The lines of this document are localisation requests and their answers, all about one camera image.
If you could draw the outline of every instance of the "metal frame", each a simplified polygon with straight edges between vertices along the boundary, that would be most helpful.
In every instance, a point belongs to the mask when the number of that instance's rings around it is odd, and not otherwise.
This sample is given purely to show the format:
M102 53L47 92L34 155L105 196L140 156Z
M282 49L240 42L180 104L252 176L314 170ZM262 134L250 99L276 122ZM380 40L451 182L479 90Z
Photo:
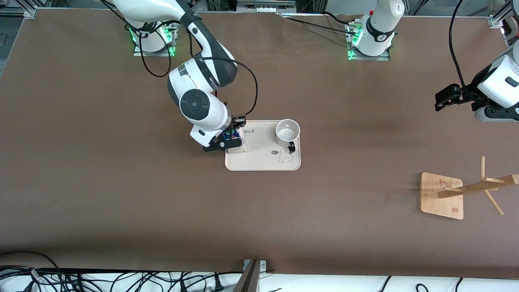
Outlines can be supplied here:
M405 0L405 4L406 4L406 9L405 11L407 12L407 15L415 15L418 10L420 9L420 6L422 6L424 4L424 2L426 2L428 0L419 0L415 7L413 7L413 9L409 10L410 7L409 7L409 1L408 0Z
M503 20L513 16L514 11L512 9L512 1L507 0L503 6L497 11L495 15L490 15L488 19L488 25L492 29L499 29L503 27Z
M257 8L262 7L274 8L276 13L297 12L296 3L295 0L238 0L236 12L257 12Z
M15 0L20 6L0 9L0 16L34 18L38 7L53 7L56 0Z
M249 262L243 265L246 265L245 271L240 277L240 280L234 287L233 292L257 292L258 291L258 282L260 280L260 273L262 272L262 268L266 269L266 264L261 264L260 260L248 260Z
M315 13L323 13L328 6L328 0L316 0L313 4L313 11Z

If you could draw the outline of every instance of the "wooden mug stand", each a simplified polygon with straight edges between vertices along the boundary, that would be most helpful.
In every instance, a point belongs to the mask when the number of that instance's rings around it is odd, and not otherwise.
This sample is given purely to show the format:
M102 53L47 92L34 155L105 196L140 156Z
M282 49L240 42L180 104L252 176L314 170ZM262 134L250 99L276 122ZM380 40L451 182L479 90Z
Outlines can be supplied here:
M500 215L504 215L490 191L519 184L519 175L494 179L485 177L485 157L481 156L481 181L463 185L460 179L423 172L420 176L420 210L453 219L463 219L463 196L485 192Z

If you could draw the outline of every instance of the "wooden base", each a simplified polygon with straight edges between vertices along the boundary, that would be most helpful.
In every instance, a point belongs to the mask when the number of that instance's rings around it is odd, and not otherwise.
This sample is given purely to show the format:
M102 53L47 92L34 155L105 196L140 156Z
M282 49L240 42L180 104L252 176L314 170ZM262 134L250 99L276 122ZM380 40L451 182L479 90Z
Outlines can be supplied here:
M460 179L444 177L423 172L420 176L420 210L425 213L463 219L463 196L438 198L444 188L458 188L463 185Z

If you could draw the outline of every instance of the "white cup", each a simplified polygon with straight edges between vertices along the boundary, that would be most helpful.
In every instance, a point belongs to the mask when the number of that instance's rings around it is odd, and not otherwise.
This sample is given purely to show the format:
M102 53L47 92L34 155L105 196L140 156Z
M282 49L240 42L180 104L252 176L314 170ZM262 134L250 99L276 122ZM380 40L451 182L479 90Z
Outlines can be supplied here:
M294 141L297 140L300 132L299 124L294 120L286 118L276 126L276 142L279 146L287 147L292 154L295 151Z

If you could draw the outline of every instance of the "brown table surface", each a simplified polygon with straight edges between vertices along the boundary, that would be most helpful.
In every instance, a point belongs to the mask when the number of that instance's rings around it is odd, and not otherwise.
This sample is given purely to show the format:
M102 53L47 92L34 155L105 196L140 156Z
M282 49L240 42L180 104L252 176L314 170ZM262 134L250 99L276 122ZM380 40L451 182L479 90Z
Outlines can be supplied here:
M448 18L403 18L390 62L349 61L344 35L274 14L203 14L256 73L251 120L293 118L302 166L231 172L206 154L166 89L131 55L107 10L42 9L25 20L1 89L0 248L62 267L519 277L519 190L466 196L461 221L419 210L418 179L472 183L519 172L517 124L481 123L469 105L434 111L457 76ZM307 21L340 28L322 16ZM483 18L455 23L469 82L504 49ZM189 57L185 33L173 68ZM166 58L149 58L165 72ZM253 101L240 69L218 92ZM44 264L34 257L3 260Z

